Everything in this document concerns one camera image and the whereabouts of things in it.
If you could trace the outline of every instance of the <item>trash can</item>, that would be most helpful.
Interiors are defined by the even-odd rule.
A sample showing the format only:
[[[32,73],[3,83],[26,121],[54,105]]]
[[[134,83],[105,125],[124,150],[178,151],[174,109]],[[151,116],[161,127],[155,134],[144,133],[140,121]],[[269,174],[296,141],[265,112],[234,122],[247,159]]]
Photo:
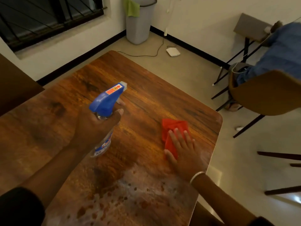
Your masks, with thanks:
[[[133,44],[141,44],[148,39],[157,0],[132,1],[140,4],[140,15],[126,16],[126,38]]]

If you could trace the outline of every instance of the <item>blue cloth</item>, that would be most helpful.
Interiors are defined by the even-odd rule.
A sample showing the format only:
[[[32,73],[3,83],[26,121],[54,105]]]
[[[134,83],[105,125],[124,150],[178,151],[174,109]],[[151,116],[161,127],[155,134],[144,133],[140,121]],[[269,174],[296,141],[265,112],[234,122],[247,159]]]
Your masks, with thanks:
[[[301,80],[301,24],[292,22],[277,29],[268,39],[270,46],[255,66],[237,77],[238,85],[270,70],[281,70]]]

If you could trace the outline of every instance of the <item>blue spray nozzle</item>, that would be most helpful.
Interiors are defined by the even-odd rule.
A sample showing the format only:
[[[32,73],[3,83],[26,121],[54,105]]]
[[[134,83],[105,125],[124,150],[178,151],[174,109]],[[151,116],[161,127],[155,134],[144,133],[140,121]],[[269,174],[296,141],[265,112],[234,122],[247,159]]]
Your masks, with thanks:
[[[102,117],[109,117],[119,96],[127,89],[125,82],[119,82],[112,88],[98,95],[90,104],[89,109]]]

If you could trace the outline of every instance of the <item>green cloth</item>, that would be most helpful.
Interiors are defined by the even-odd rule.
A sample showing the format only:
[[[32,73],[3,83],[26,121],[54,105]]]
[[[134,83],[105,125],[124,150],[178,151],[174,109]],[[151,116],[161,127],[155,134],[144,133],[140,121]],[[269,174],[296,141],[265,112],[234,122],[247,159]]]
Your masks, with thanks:
[[[132,0],[123,0],[124,10],[127,16],[140,16],[140,5]]]

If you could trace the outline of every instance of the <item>person's left hand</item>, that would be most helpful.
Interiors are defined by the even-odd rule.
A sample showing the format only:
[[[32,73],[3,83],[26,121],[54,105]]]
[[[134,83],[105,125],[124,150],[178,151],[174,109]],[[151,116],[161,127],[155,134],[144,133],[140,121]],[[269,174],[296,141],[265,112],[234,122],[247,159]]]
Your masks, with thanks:
[[[121,99],[118,100],[118,103],[125,105]],[[89,110],[89,105],[83,106],[78,114],[75,133],[69,146],[88,153],[118,124],[122,114],[123,109],[119,109],[106,120],[99,120]]]

